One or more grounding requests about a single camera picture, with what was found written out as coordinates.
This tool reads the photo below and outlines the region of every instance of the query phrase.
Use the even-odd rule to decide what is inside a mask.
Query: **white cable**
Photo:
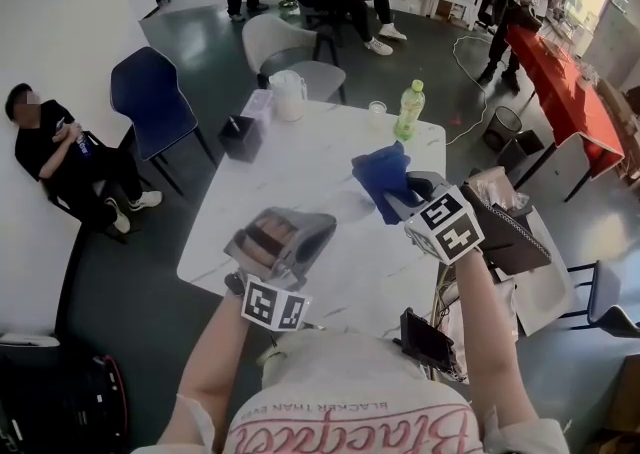
[[[453,44],[453,57],[456,58],[456,63],[458,63],[458,66],[460,68],[462,68],[462,70],[464,71],[465,74],[467,74],[467,77],[469,77],[469,79],[471,79],[474,83],[476,83],[476,86],[478,88],[480,88],[480,90],[482,91],[482,96],[484,97],[484,109],[482,110],[482,116],[480,116],[480,120],[478,120],[476,123],[474,123],[469,129],[465,130],[462,134],[457,135],[455,138],[453,138],[452,141],[449,141],[446,144],[446,146],[449,146],[449,145],[455,143],[462,136],[464,136],[466,134],[469,134],[469,132],[471,132],[478,125],[480,125],[482,122],[484,122],[484,114],[487,112],[487,109],[489,109],[489,104],[487,103],[487,93],[484,91],[484,88],[480,85],[480,83],[478,81],[476,81],[473,77],[471,77],[471,74],[469,72],[467,72],[467,69],[462,66],[462,63],[460,63],[460,60],[458,59],[458,55],[456,54],[456,47],[458,46],[458,43],[460,43],[462,40],[467,40],[467,39],[468,40],[480,40],[481,42],[484,42],[484,43],[489,43],[489,42],[487,40],[485,40],[484,38],[479,38],[477,36],[463,36],[462,38],[458,38],[456,40],[456,43]]]

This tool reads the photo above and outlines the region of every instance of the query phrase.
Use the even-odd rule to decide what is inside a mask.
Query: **gray chair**
[[[572,330],[588,330],[600,328],[609,335],[618,338],[640,338],[640,323],[634,323],[627,313],[618,305],[620,299],[620,271],[614,270],[613,265],[597,261],[569,269],[570,273],[592,269],[591,281],[581,283],[578,287],[591,287],[589,304],[586,310],[564,314],[561,319],[569,317],[587,316],[584,326],[574,326]]]
[[[336,91],[346,105],[344,81],[347,77],[338,66],[338,55],[333,41],[321,33],[292,26],[275,15],[259,15],[252,18],[242,30],[242,42],[249,67],[258,78],[258,86],[267,88],[269,76],[262,72],[265,62],[285,50],[313,47],[312,61],[300,61],[288,67],[296,72],[307,85],[309,100],[327,101]],[[333,65],[318,61],[322,43],[331,52]]]

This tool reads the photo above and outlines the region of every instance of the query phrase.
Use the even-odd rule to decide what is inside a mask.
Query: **blue cloth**
[[[410,162],[411,158],[405,155],[404,145],[399,141],[351,161],[351,173],[369,193],[387,225],[397,225],[402,220],[385,199],[385,191],[407,204],[418,204],[416,195],[407,183],[407,167]]]

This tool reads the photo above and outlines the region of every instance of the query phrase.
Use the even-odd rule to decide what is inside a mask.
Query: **blue chair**
[[[111,72],[111,107],[133,122],[140,158],[151,164],[178,194],[184,193],[156,158],[192,132],[214,166],[216,161],[198,128],[198,119],[178,86],[175,65],[151,47],[143,47]]]

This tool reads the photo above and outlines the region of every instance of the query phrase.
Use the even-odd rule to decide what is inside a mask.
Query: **plastic bottle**
[[[411,88],[404,90],[400,99],[400,117],[396,122],[394,132],[401,141],[407,141],[413,136],[416,122],[424,107],[424,93],[422,81],[415,80],[411,83]]]

